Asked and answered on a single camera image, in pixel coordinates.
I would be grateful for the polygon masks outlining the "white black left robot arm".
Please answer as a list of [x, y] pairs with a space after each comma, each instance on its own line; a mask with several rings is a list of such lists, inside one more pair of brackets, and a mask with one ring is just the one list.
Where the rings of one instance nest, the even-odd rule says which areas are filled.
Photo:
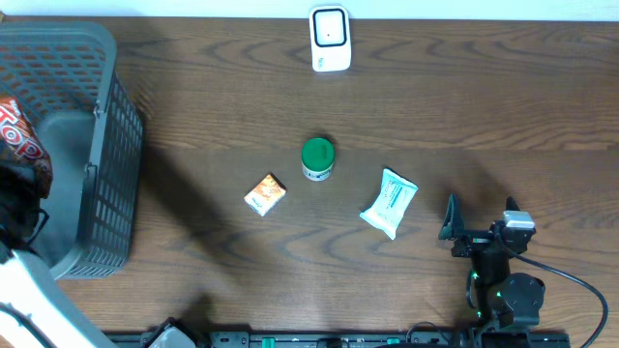
[[57, 285], [29, 239], [48, 218], [35, 170], [1, 162], [1, 335], [15, 347], [112, 347]]

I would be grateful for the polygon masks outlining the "small orange box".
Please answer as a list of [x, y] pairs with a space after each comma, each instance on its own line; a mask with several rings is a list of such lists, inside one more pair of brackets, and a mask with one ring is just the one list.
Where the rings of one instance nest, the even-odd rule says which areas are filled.
[[286, 195], [286, 188], [273, 175], [267, 174], [245, 197], [245, 202], [265, 217]]

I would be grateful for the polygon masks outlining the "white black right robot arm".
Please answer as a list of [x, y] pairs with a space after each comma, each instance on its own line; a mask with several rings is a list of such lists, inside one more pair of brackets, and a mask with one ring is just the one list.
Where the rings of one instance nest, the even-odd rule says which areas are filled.
[[510, 260], [527, 250], [535, 234], [535, 222], [512, 197], [500, 219], [485, 230], [475, 230], [465, 227], [457, 197], [449, 196], [438, 238], [454, 243], [454, 257], [471, 260], [466, 297], [479, 317], [479, 323], [461, 336], [463, 347], [532, 345], [530, 329], [540, 323], [545, 284], [512, 272]]

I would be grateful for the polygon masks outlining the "green lid supplement bottle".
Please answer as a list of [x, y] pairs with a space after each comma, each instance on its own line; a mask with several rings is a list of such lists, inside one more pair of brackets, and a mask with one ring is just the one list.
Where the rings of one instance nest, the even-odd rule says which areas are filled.
[[324, 181], [333, 171], [335, 148], [326, 138], [311, 138], [304, 144], [301, 161], [303, 174], [309, 180]]

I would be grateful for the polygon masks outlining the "light green wipes pack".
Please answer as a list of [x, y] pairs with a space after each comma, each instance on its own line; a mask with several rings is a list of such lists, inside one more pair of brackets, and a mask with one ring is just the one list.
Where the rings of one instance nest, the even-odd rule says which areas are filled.
[[360, 213], [360, 218], [394, 240], [399, 224], [418, 189], [413, 182], [384, 168], [380, 192], [370, 207]]

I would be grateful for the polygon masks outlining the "red orange snack bar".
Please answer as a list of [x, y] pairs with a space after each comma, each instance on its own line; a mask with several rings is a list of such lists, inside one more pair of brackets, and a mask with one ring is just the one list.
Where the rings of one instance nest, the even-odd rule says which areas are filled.
[[8, 146], [11, 160], [34, 167], [40, 198], [48, 198], [53, 181], [51, 157], [15, 97], [1, 98], [1, 143]]

